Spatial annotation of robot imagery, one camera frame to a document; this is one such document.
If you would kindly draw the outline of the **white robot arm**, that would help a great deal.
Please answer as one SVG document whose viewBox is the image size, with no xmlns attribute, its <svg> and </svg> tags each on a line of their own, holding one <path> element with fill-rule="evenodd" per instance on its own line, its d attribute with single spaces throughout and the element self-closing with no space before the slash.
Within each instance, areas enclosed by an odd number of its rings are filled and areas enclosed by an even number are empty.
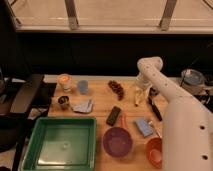
<svg viewBox="0 0 213 171">
<path fill-rule="evenodd" d="M 160 72 L 160 57 L 137 62 L 140 88 L 154 85 L 167 100 L 162 124 L 163 171 L 213 171 L 213 113 Z"/>
</svg>

